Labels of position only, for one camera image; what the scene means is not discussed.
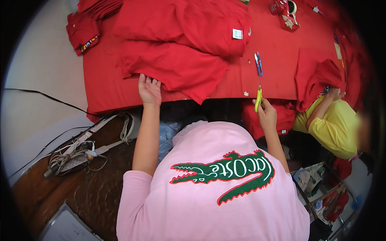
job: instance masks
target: person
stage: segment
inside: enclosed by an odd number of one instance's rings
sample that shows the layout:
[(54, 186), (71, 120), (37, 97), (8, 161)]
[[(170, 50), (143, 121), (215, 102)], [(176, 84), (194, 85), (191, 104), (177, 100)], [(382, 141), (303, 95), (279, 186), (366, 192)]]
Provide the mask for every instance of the person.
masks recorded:
[(144, 108), (132, 170), (123, 175), (118, 240), (308, 240), (310, 215), (268, 100), (258, 109), (268, 152), (237, 124), (198, 121), (173, 138), (157, 166), (160, 85), (140, 75)]
[(303, 113), (298, 112), (293, 127), (311, 134), (324, 148), (342, 159), (370, 151), (369, 118), (361, 116), (341, 98), (345, 92), (329, 88)]

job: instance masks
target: embroidered crocodile patch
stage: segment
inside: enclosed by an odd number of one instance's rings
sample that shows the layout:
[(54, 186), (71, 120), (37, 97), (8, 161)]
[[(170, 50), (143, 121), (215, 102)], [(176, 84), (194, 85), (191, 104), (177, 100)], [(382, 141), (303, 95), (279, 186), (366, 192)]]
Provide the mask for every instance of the embroidered crocodile patch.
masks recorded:
[(188, 172), (183, 176), (173, 177), (171, 184), (193, 182), (194, 184), (215, 182), (217, 180), (228, 182), (243, 179), (252, 174), (256, 177), (237, 185), (217, 199), (217, 205), (226, 203), (233, 198), (244, 196), (257, 189), (267, 187), (275, 176), (272, 163), (265, 157), (264, 152), (256, 150), (252, 154), (240, 156), (235, 151), (223, 156), (223, 159), (212, 163), (179, 163), (170, 167), (172, 170)]

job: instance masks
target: pink shirt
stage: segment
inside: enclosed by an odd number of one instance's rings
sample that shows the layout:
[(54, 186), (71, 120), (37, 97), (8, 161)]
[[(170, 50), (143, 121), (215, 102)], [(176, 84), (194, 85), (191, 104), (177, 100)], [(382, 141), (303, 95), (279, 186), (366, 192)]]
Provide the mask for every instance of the pink shirt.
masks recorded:
[(242, 127), (191, 124), (154, 177), (124, 174), (118, 240), (308, 240), (290, 174)]

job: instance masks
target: yellow shirt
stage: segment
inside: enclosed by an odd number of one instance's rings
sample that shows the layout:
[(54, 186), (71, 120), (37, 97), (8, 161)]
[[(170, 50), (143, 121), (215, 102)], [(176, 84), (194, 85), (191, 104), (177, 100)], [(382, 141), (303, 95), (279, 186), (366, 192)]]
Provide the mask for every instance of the yellow shirt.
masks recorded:
[(306, 129), (308, 118), (323, 99), (324, 96), (317, 99), (305, 112), (298, 112), (293, 129), (311, 134), (335, 156), (350, 159), (357, 153), (355, 139), (358, 117), (346, 101), (341, 99), (333, 101), (323, 119), (316, 117), (308, 131)]

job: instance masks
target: hand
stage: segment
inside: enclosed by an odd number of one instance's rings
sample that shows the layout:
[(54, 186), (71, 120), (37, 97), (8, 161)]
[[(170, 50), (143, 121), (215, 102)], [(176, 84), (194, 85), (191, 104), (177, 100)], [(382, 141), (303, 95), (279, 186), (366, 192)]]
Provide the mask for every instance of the hand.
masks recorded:
[(144, 74), (139, 75), (138, 91), (141, 100), (146, 105), (161, 106), (161, 82), (156, 79), (151, 79)]
[(339, 88), (330, 87), (327, 96), (332, 98), (332, 101), (341, 99), (346, 92), (341, 93)]
[(259, 116), (260, 126), (263, 132), (275, 131), (276, 132), (276, 120), (278, 115), (276, 109), (265, 98), (261, 98), (261, 105), (257, 108), (257, 115)]

